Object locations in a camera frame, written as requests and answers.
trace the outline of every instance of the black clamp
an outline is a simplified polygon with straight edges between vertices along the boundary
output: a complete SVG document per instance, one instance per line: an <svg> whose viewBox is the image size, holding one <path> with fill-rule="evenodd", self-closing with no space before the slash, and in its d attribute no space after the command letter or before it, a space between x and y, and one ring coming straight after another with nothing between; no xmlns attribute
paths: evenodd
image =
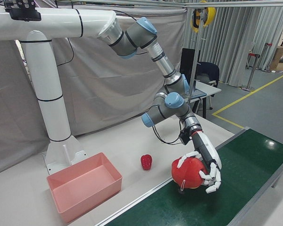
<svg viewBox="0 0 283 226"><path fill-rule="evenodd" d="M34 0L16 0L17 7L13 2L6 2L5 11L9 12L13 20L41 21L41 14L35 9Z"/></svg>
<svg viewBox="0 0 283 226"><path fill-rule="evenodd" d="M181 141L181 143L183 143L184 145L186 145L191 139L190 139L190 128L184 128L183 130L180 131L179 134L179 139Z"/></svg>

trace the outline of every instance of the robotic arm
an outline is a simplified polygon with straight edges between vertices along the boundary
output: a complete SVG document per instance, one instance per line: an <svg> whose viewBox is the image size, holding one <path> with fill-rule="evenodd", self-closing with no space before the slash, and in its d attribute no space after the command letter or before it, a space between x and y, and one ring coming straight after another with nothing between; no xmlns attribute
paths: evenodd
<svg viewBox="0 0 283 226"><path fill-rule="evenodd" d="M134 56L137 48L145 48L152 61L157 64L165 78L165 85L154 97L153 105L142 116L142 121L147 127L176 115L184 128L180 131L179 138L186 145L193 141L195 152L184 155L177 167L181 167L185 159L201 154L204 163L209 169L209 175L200 171L204 179L203 185L209 186L207 193L218 190L221 185L220 170L222 167L219 155L208 137L202 132L202 127L192 112L190 106L182 96L189 93L189 85L183 74L176 71L161 46L157 42L157 30L151 22L142 17L137 20L127 31L122 31L117 21L98 37L106 42L119 56L130 58Z"/></svg>
<svg viewBox="0 0 283 226"><path fill-rule="evenodd" d="M65 163L61 157L64 152L73 159L68 161L67 165L77 162L77 156L85 156L80 151L78 141L71 136L50 42L53 38L92 36L107 43L123 58L134 56L138 47L147 50L152 61L162 71L166 84L155 95L153 106L142 116L144 124L151 127L175 114L184 125L179 135L181 142L186 145L192 139L196 151L202 155L210 169L210 175L200 172L200 176L205 179L204 184L210 186L207 192L219 188L219 156L203 134L191 108L184 102L182 96L189 92L189 85L184 75L175 70L158 44L157 30L148 19L140 18L124 32L113 11L56 8L36 10L33 0L16 0L16 3L17 7L13 3L6 4L6 8L0 7L0 40L17 39L21 40L24 46L36 96L52 144L45 159L49 170L52 169L51 165L56 164L59 167ZM64 149L66 145L72 147L71 151ZM192 156L193 154L186 154L182 161Z"/></svg>

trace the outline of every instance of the red bell pepper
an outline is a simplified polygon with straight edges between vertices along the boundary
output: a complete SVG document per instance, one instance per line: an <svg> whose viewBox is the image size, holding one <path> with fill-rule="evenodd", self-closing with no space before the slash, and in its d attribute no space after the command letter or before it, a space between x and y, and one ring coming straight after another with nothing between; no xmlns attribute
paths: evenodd
<svg viewBox="0 0 283 226"><path fill-rule="evenodd" d="M141 166L144 170L150 170L152 166L152 157L149 154L143 155L141 157Z"/></svg>

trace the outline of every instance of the yellow cable reel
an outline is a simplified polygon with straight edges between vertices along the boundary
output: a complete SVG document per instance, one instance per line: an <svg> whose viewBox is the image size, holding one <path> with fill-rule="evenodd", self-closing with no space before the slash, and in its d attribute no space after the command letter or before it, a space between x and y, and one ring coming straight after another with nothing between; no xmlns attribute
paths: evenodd
<svg viewBox="0 0 283 226"><path fill-rule="evenodd" d="M204 17L203 17L203 21L204 21L203 26L204 27L208 26L214 20L215 15L216 15L216 9L214 7L205 8ZM193 31L195 31L196 33L198 33L199 24L200 24L200 12L197 9L195 9L193 19L190 21L190 25Z"/></svg>

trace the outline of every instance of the yellow floor line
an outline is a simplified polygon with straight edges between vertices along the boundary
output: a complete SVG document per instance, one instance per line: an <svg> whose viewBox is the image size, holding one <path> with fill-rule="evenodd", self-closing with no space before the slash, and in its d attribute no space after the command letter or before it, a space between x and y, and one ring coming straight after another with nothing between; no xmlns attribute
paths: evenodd
<svg viewBox="0 0 283 226"><path fill-rule="evenodd" d="M239 124L237 124L237 123L235 123L235 122L233 122L233 121L229 121L229 120L227 120L227 119L225 119L225 118L223 118L223 117L221 117L221 116L219 116L219 115L214 115L215 117L217 117L217 118L219 118L219 119L221 119L221 120L223 120L223 121L226 121L226 122L228 122L228 123L230 123L230 124L232 124L232 125L234 125L234 126L236 126L236 127L239 127L239 128L241 128L241 129L243 129L244 127L243 126L241 126L241 125L239 125Z"/></svg>
<svg viewBox="0 0 283 226"><path fill-rule="evenodd" d="M220 118L220 119L222 119L222 120L224 120L224 121L226 121L226 122L228 122L228 123L230 123L230 124L232 124L232 125L234 125L234 126L237 126L237 127L239 127L239 128L244 128L243 126L241 126L241 125L239 125L239 124L237 124L237 123L235 123L235 122L229 121L229 120L227 120L227 119L225 119L225 118L223 118L223 117L221 117L221 116L219 116L219 115L217 115L217 114L219 114L220 112L224 111L225 109L227 109L227 108L229 108L229 107L235 105L236 103L238 103L238 102L240 102L240 101L242 101L242 100L248 98L249 96L251 96L251 95L257 93L258 91L260 91L260 90L264 89L265 87L267 87L267 86L273 84L274 82L280 80L281 78L283 78L283 75L280 76L280 77L278 77L278 78L276 78L276 79L274 79L274 80L272 80L271 82L265 84L264 86L261 86L260 88L254 90L253 92L250 92L249 94L247 94L247 95L241 97L240 99L238 99L238 100L236 100L236 101L234 101L234 102L228 104L227 106L225 106L225 107L219 109L218 111L215 111L214 113L212 113L212 115L215 116L215 117L217 117L217 118Z"/></svg>

